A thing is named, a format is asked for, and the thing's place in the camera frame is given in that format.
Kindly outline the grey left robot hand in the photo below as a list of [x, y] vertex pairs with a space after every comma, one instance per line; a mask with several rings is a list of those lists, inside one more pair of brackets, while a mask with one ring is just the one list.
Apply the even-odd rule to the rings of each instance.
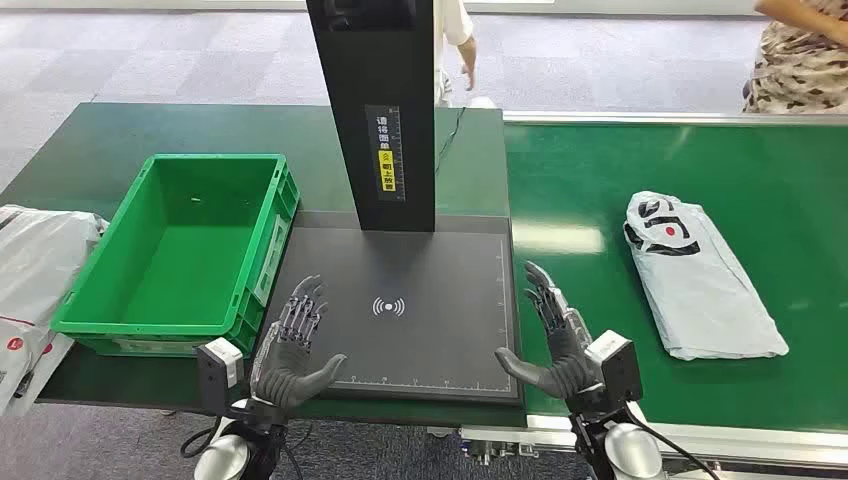
[[320, 275], [301, 280], [283, 304], [254, 358], [250, 375], [251, 399], [290, 411], [318, 395], [338, 378], [347, 360], [335, 354], [319, 369], [309, 371], [313, 336], [326, 303], [320, 300]]

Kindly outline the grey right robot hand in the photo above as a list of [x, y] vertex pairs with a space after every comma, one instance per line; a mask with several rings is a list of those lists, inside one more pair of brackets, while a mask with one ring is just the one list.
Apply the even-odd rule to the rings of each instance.
[[567, 401], [600, 383], [585, 355], [591, 336], [579, 311], [567, 302], [546, 270], [532, 261], [524, 263], [524, 270], [532, 284], [525, 293], [543, 326], [551, 364], [526, 362], [506, 347], [497, 348], [494, 355], [514, 379]]

